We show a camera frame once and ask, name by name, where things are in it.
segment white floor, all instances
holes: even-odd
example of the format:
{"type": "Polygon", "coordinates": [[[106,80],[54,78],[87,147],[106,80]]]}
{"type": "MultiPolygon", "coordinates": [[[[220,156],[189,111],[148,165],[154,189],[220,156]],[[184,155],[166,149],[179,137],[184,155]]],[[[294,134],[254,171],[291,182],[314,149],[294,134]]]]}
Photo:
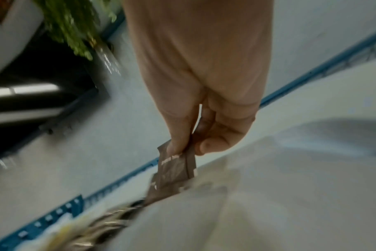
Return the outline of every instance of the white floor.
{"type": "MultiPolygon", "coordinates": [[[[376,0],[275,3],[269,94],[376,32],[376,0]]],[[[82,110],[73,130],[44,135],[0,167],[0,236],[69,200],[89,195],[157,157],[168,132],[140,78],[126,26],[112,37],[121,76],[106,74],[110,98],[82,110]]]]}

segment small brown packet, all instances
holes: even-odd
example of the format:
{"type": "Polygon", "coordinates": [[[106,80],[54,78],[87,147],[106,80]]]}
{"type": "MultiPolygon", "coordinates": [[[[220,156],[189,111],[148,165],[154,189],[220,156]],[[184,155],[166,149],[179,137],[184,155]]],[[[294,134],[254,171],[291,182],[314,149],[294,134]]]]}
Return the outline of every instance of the small brown packet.
{"type": "Polygon", "coordinates": [[[179,155],[169,156],[166,152],[169,143],[170,141],[158,147],[158,172],[152,177],[145,205],[182,192],[186,182],[196,176],[194,145],[189,144],[179,155]]]}

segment finger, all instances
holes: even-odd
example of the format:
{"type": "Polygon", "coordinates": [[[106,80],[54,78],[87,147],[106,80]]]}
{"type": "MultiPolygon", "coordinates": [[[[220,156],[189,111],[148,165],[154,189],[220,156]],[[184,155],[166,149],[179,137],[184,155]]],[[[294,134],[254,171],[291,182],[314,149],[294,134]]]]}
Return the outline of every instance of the finger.
{"type": "Polygon", "coordinates": [[[167,153],[169,155],[179,154],[187,147],[192,128],[198,119],[198,114],[198,106],[194,106],[190,114],[185,117],[175,117],[162,113],[171,136],[171,142],[167,146],[167,153]]]}
{"type": "Polygon", "coordinates": [[[196,127],[193,133],[193,142],[195,144],[195,154],[196,155],[203,155],[200,150],[200,142],[209,132],[211,127],[213,126],[216,118],[215,111],[211,110],[208,106],[207,101],[202,104],[202,113],[199,119],[198,126],[196,127]]]}
{"type": "Polygon", "coordinates": [[[225,151],[236,145],[247,134],[254,119],[231,119],[217,114],[216,121],[199,146],[198,155],[225,151]]]}

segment hand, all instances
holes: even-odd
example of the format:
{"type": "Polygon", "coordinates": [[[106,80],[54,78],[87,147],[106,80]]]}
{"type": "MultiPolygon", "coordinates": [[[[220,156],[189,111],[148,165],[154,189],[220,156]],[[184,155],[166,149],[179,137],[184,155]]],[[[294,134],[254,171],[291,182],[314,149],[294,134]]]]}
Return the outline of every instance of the hand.
{"type": "Polygon", "coordinates": [[[270,63],[272,0],[123,0],[144,82],[178,154],[224,151],[255,119],[270,63]]]}

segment green plant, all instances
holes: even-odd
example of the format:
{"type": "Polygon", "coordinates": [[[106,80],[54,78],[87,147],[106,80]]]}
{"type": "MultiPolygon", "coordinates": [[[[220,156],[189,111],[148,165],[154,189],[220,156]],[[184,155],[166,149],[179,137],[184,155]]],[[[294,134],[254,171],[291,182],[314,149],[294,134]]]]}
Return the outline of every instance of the green plant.
{"type": "MultiPolygon", "coordinates": [[[[106,8],[111,2],[111,0],[99,1],[106,8]]],[[[46,29],[53,40],[67,43],[75,55],[93,59],[84,41],[88,41],[92,47],[97,44],[99,37],[96,25],[100,21],[90,0],[34,0],[34,2],[41,8],[46,29]]]]}

